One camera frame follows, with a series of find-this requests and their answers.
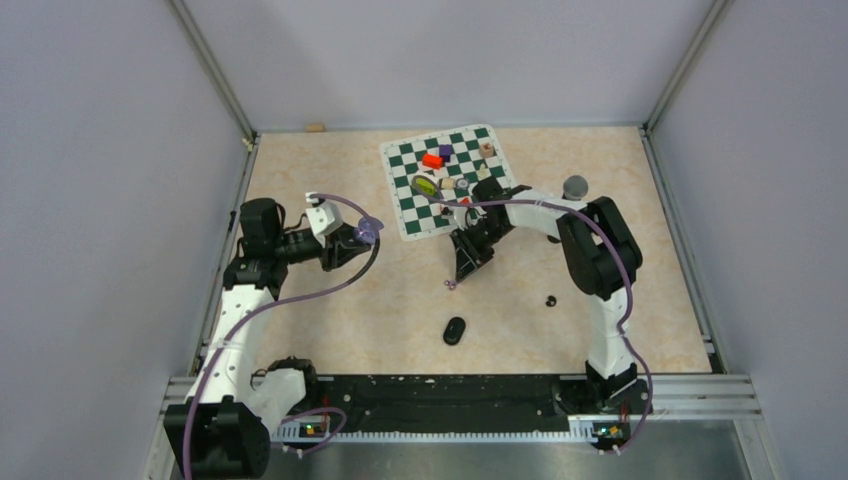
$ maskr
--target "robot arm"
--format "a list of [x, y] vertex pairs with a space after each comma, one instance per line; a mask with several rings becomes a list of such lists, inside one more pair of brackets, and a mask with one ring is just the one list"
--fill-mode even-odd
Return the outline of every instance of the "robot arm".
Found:
[[[239, 223], [242, 251], [224, 272], [221, 314], [209, 351], [221, 350], [214, 365], [194, 420], [192, 472], [195, 478], [258, 478], [265, 471], [270, 451], [270, 431], [307, 395], [314, 376], [308, 361], [277, 362], [269, 367], [262, 385], [250, 385], [254, 357], [270, 312], [253, 317], [229, 341], [225, 337], [252, 311], [274, 302], [288, 274], [288, 266], [319, 259], [330, 271], [371, 245], [357, 238], [357, 230], [344, 223], [338, 207], [329, 201], [307, 200], [308, 228], [285, 229], [285, 209], [272, 199], [251, 200], [241, 206]], [[164, 427], [171, 448], [182, 468], [182, 441], [189, 404], [198, 388], [192, 386], [183, 405], [171, 405]]]
[[[642, 265], [642, 253], [615, 203], [606, 197], [589, 203], [542, 195], [527, 186], [505, 191], [493, 177], [473, 190], [480, 201], [530, 200], [563, 205], [592, 218], [610, 238], [624, 262], [630, 281]], [[474, 225], [461, 224], [451, 232], [456, 251], [456, 281], [462, 282], [494, 256], [493, 246], [515, 227], [538, 230], [560, 240], [571, 278], [588, 296], [592, 340], [586, 373], [596, 403], [612, 404], [617, 395], [636, 383], [636, 364], [619, 335], [617, 323], [627, 305], [624, 282], [612, 256], [596, 244], [592, 230], [578, 218], [534, 204], [483, 207], [485, 214]]]

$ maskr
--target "gray floor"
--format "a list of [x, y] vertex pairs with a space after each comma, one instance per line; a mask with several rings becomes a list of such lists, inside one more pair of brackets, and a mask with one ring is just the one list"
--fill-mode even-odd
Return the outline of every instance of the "gray floor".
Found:
[[574, 444], [336, 444], [274, 454], [265, 479], [748, 479], [732, 422], [652, 422], [620, 458]]

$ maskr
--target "metal frame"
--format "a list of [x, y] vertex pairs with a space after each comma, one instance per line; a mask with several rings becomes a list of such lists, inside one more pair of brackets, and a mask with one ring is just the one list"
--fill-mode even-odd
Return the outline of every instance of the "metal frame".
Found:
[[[258, 143], [259, 137], [250, 126], [250, 123], [244, 114], [238, 100], [235, 97], [232, 89], [226, 81], [220, 67], [212, 55], [211, 50], [203, 39], [202, 34], [197, 28], [194, 19], [192, 18], [184, 0], [167, 0], [173, 7], [174, 14], [183, 26], [188, 41], [194, 46], [198, 53], [198, 58], [204, 66], [210, 80], [215, 85], [221, 96], [222, 101], [230, 110], [239, 128], [245, 134], [249, 148], [252, 147], [253, 141]], [[725, 350], [722, 348], [722, 342], [718, 332], [711, 322], [713, 318], [709, 303], [705, 300], [701, 284], [702, 281], [698, 274], [695, 258], [692, 255], [689, 240], [686, 236], [685, 225], [681, 222], [681, 217], [678, 212], [677, 203], [674, 199], [674, 194], [670, 186], [666, 182], [666, 175], [663, 163], [658, 155], [653, 141], [653, 134], [656, 128], [662, 122], [665, 113], [674, 101], [677, 92], [683, 86], [689, 72], [692, 70], [697, 60], [704, 50], [705, 43], [715, 30], [720, 20], [726, 14], [728, 7], [732, 4], [732, 0], [715, 0], [711, 5], [704, 21], [701, 23], [695, 33], [689, 47], [686, 50], [683, 58], [680, 61], [677, 69], [670, 78], [662, 95], [660, 96], [657, 105], [651, 112], [651, 115], [640, 128], [640, 136], [645, 148], [645, 153], [648, 158], [648, 163], [651, 168], [651, 173], [654, 182], [657, 186], [657, 193], [660, 197], [663, 210], [666, 215], [666, 220], [669, 225], [672, 240], [677, 252], [678, 260], [683, 270], [684, 280], [688, 288], [693, 308], [695, 309], [696, 318], [701, 328], [705, 348], [707, 354], [713, 364], [713, 374], [658, 374], [654, 376], [655, 382], [655, 397], [654, 406], [655, 412], [649, 416], [651, 422], [662, 421], [687, 421], [687, 422], [707, 422], [714, 420], [732, 420], [736, 427], [737, 435], [739, 436], [740, 445], [745, 457], [745, 462], [751, 477], [754, 480], [761, 479], [782, 479], [785, 475], [782, 473], [780, 461], [777, 458], [772, 447], [766, 425], [763, 421], [762, 411], [756, 397], [753, 385], [748, 375], [745, 374], [725, 374], [724, 363], [721, 358], [721, 353]], [[239, 180], [239, 189], [236, 198], [233, 202], [233, 218], [231, 228], [227, 231], [224, 240], [224, 246], [219, 258], [219, 271], [222, 271], [230, 259], [232, 248], [235, 242], [237, 233], [237, 218], [238, 206], [244, 200], [247, 193], [247, 186], [253, 171], [253, 165], [256, 161], [257, 149], [253, 148], [247, 158], [245, 169], [242, 177]], [[215, 285], [210, 293], [205, 321], [202, 328], [202, 333], [198, 345], [198, 359], [205, 354], [205, 342], [211, 335], [216, 318], [218, 302], [220, 301], [220, 276], [216, 280]], [[196, 372], [197, 362], [189, 369], [189, 372]], [[581, 375], [563, 375], [563, 379], [581, 379], [585, 378]], [[154, 480], [160, 478], [170, 478], [174, 468], [174, 455], [171, 452], [171, 447], [165, 435], [164, 429], [161, 427], [162, 416], [168, 405], [173, 403], [182, 403], [189, 388], [194, 382], [195, 377], [174, 377], [171, 379], [167, 391], [165, 393], [158, 419], [158, 427], [153, 439], [153, 443], [148, 455], [148, 460], [144, 472], [144, 478]], [[610, 421], [615, 417], [604, 415], [572, 415], [569, 416], [570, 421], [575, 423], [591, 422], [591, 421]], [[428, 441], [446, 441], [445, 439], [428, 438]], [[563, 441], [562, 438], [567, 436], [548, 435], [539, 441]], [[339, 442], [386, 442], [387, 437], [382, 435], [362, 436], [362, 435], [340, 435]], [[398, 441], [410, 441], [410, 439], [398, 437]]]

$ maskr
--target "small purple object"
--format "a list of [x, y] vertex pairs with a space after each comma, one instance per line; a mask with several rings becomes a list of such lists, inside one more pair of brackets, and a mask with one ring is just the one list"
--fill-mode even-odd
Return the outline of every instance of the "small purple object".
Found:
[[362, 217], [359, 219], [357, 228], [353, 231], [354, 238], [362, 243], [367, 243], [368, 245], [374, 245], [377, 243], [377, 233], [374, 231], [374, 227], [371, 226], [372, 223], [375, 224], [378, 231], [383, 229], [383, 223], [376, 218]]
[[439, 156], [445, 163], [450, 162], [451, 155], [453, 155], [453, 145], [439, 145]]

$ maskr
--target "black oval object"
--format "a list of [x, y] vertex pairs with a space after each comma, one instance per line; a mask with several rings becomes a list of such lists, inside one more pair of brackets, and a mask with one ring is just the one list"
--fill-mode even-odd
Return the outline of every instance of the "black oval object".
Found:
[[459, 343], [459, 339], [462, 338], [463, 332], [465, 332], [465, 320], [459, 317], [453, 317], [448, 322], [448, 326], [445, 328], [445, 333], [442, 335], [442, 339], [444, 339], [445, 343], [448, 345], [456, 345]]

